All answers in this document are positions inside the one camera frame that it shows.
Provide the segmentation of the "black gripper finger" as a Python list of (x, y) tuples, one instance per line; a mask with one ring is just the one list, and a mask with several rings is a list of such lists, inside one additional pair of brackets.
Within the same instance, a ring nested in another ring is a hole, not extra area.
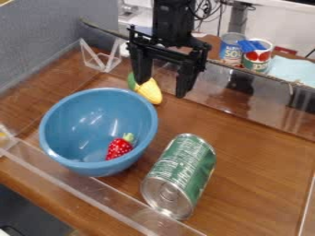
[(147, 50), (137, 45), (130, 46), (130, 51), (135, 81), (142, 85), (151, 78), (153, 58)]
[(208, 55), (205, 53), (182, 54), (175, 60), (179, 66), (177, 76), (177, 97), (184, 98), (193, 89), (198, 74), (205, 71)]

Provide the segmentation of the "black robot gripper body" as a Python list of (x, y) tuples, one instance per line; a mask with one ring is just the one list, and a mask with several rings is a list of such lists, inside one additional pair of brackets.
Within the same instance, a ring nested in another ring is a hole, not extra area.
[(154, 0), (153, 22), (149, 28), (133, 25), (129, 28), (131, 45), (145, 48), (150, 57), (162, 57), (169, 62), (182, 54), (205, 53), (213, 46), (194, 35), (198, 0)]

